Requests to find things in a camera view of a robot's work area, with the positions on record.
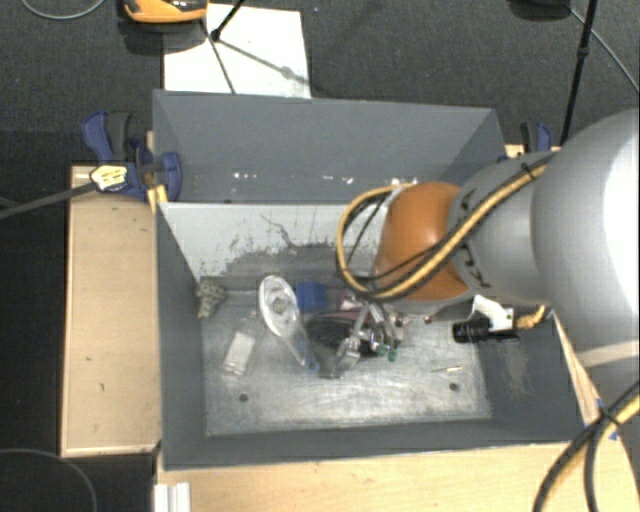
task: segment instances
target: white bracket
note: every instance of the white bracket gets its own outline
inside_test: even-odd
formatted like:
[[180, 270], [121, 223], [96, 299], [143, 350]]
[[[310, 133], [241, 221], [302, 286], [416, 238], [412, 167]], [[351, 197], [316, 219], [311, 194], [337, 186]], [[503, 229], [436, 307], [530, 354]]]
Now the white bracket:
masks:
[[471, 316], [478, 311], [491, 321], [490, 332], [510, 331], [513, 329], [513, 308], [505, 308], [499, 302], [487, 299], [482, 295], [473, 298]]
[[156, 484], [153, 487], [154, 512], [191, 512], [191, 485]]

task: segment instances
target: small metal part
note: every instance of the small metal part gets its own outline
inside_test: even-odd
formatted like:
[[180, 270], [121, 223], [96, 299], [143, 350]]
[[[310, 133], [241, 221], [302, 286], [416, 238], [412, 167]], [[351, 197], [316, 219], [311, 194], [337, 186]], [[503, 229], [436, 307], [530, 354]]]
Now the small metal part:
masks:
[[349, 371], [360, 359], [360, 340], [354, 337], [344, 340], [336, 353], [336, 362], [331, 372], [332, 377], [340, 377]]
[[393, 325], [398, 328], [404, 327], [406, 323], [407, 315], [405, 315], [404, 313], [398, 313], [395, 320], [393, 321]]
[[444, 368], [436, 368], [435, 370], [431, 370], [431, 373], [442, 373], [442, 372], [453, 373], [453, 372], [459, 372], [460, 370], [462, 370], [462, 366], [460, 365], [446, 366]]
[[212, 276], [202, 276], [196, 288], [196, 297], [200, 299], [198, 319], [211, 318], [218, 306], [227, 299], [227, 290]]

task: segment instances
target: wooden board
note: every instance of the wooden board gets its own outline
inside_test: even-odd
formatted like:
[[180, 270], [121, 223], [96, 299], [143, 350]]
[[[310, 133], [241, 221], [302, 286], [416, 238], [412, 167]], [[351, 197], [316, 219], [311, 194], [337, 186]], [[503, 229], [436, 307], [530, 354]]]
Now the wooden board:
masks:
[[[158, 481], [191, 484], [192, 512], [530, 511], [538, 486], [563, 445], [158, 473]], [[619, 442], [598, 454], [601, 510], [640, 510]], [[545, 512], [586, 511], [582, 465], [559, 482]]]
[[[72, 185], [91, 168], [74, 168]], [[148, 205], [91, 193], [69, 210], [60, 451], [150, 452], [160, 439], [154, 223]]]
[[[87, 181], [75, 168], [73, 185]], [[70, 207], [61, 452], [149, 452], [160, 438], [154, 230], [148, 206], [90, 194]], [[593, 387], [565, 340], [583, 415]], [[190, 482], [193, 512], [530, 510], [560, 444], [320, 463], [166, 473]], [[603, 510], [637, 511], [637, 490], [619, 441], [604, 441], [596, 474]], [[579, 461], [549, 511], [586, 510]]]

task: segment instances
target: small plastic container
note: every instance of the small plastic container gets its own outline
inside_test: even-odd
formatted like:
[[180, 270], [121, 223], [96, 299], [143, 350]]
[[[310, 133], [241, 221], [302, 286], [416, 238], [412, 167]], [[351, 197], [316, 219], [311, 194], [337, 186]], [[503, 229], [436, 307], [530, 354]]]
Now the small plastic container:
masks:
[[249, 366], [255, 346], [265, 335], [265, 327], [258, 313], [254, 310], [240, 320], [238, 329], [233, 335], [227, 349], [222, 369], [226, 373], [242, 377]]

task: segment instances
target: blue clamp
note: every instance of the blue clamp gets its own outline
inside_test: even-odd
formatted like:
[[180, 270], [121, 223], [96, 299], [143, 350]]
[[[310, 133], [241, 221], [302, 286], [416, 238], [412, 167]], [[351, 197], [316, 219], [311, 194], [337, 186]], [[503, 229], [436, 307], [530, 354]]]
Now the blue clamp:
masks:
[[130, 117], [127, 112], [108, 114], [99, 110], [82, 121], [82, 138], [101, 166], [91, 174], [92, 181], [101, 192], [123, 194], [140, 201], [146, 200], [150, 187], [162, 184], [167, 188], [169, 201], [177, 200], [182, 187], [177, 153], [164, 153], [159, 162], [154, 162], [144, 141], [128, 136]]
[[296, 284], [296, 300], [301, 313], [327, 309], [327, 290], [321, 283], [307, 280]]

